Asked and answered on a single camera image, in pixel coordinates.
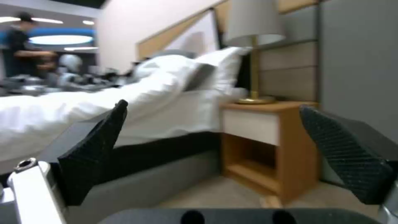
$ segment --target brass lamp base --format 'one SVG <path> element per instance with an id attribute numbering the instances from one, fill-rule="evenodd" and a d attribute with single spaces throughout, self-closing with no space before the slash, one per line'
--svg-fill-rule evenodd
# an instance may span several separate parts
<path id="1" fill-rule="evenodd" d="M 275 97 L 265 96 L 259 99 L 251 99 L 251 98 L 240 99 L 236 103 L 237 104 L 272 104 L 275 103 L 275 101 L 276 101 Z"/>

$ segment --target white pillow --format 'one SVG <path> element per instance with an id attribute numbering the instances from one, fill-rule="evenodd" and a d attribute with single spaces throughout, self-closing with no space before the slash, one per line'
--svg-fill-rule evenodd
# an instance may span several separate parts
<path id="1" fill-rule="evenodd" d="M 194 59 L 180 55 L 156 57 L 145 61 L 135 69 L 134 80 L 139 81 L 151 75 L 167 72 L 178 77 L 180 85 L 185 88 L 200 65 Z"/>
<path id="2" fill-rule="evenodd" d="M 217 89 L 224 91 L 233 87 L 242 61 L 242 55 L 247 54 L 247 48 L 228 47 L 214 51 L 195 59 L 199 63 L 206 63 L 217 67 L 213 74 L 202 83 L 197 90 Z"/>

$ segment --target lamp stem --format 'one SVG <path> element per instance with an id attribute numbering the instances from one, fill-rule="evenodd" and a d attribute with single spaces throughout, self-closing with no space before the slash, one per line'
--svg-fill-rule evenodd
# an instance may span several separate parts
<path id="1" fill-rule="evenodd" d="M 259 57 L 258 57 L 258 42 L 257 36 L 252 36 L 252 59 L 251 59 L 251 92 L 250 98 L 257 100 L 258 99 L 258 65 L 259 65 Z"/>

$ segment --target ceiling light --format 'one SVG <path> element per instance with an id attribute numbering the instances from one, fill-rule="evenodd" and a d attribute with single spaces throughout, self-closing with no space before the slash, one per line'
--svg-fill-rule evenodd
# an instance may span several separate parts
<path id="1" fill-rule="evenodd" d="M 49 35 L 49 36 L 38 36 L 29 38 L 33 44 L 42 45 L 68 45 L 68 44 L 79 44 L 88 43 L 93 40 L 93 37 L 82 36 L 82 35 Z"/>
<path id="2" fill-rule="evenodd" d="M 65 51 L 81 51 L 81 50 L 94 50 L 98 49 L 98 47 L 66 47 Z"/>
<path id="3" fill-rule="evenodd" d="M 6 23 L 6 22 L 14 22 L 14 21 L 19 21 L 20 18 L 15 18 L 11 16 L 4 16 L 0 17 L 0 23 Z"/>
<path id="4" fill-rule="evenodd" d="M 44 18 L 32 18 L 32 20 L 37 21 L 37 22 L 52 23 L 52 24 L 63 24 L 64 23 L 60 20 L 51 20 L 51 19 L 44 19 Z"/>
<path id="5" fill-rule="evenodd" d="M 94 25 L 93 21 L 83 20 L 83 23 L 86 25 Z"/>
<path id="6" fill-rule="evenodd" d="M 20 20 L 21 20 L 20 18 L 11 17 L 11 16 L 0 17 L 0 23 L 14 22 L 14 21 L 20 21 Z M 51 20 L 51 19 L 44 19 L 44 18 L 32 18 L 32 20 L 37 21 L 37 22 L 53 23 L 53 24 L 63 24 L 64 23 L 60 20 Z"/>

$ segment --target table lamp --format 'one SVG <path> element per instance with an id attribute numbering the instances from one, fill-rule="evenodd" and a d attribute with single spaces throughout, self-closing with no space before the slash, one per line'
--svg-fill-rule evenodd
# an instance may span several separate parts
<path id="1" fill-rule="evenodd" d="M 250 98 L 239 104 L 268 104 L 275 98 L 259 98 L 259 50 L 285 38 L 275 0 L 230 0 L 228 28 L 224 42 L 229 46 L 252 47 Z"/>

